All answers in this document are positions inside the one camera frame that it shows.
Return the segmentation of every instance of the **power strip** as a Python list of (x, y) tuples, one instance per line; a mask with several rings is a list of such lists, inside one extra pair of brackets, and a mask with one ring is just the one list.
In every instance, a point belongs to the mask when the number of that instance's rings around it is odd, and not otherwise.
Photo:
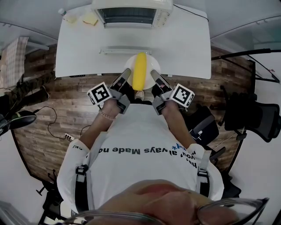
[(75, 137), (71, 136), (70, 134), (68, 133), (65, 133), (65, 137), (67, 140), (69, 140), (70, 142), (74, 141), (75, 140)]

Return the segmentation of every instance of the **white table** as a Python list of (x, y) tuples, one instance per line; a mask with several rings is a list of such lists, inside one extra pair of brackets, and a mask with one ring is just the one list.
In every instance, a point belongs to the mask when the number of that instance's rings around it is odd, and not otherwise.
[[(181, 6), (207, 17), (205, 12)], [(90, 11), (90, 5), (71, 10), (72, 13)], [(167, 23), (160, 28), (104, 28), (61, 23), (56, 57), (56, 77), (96, 73), (121, 73), (131, 54), (101, 54), (110, 46), (144, 47), (152, 49), (152, 56), (162, 74), (211, 78), (211, 47), (208, 21), (174, 7)]]

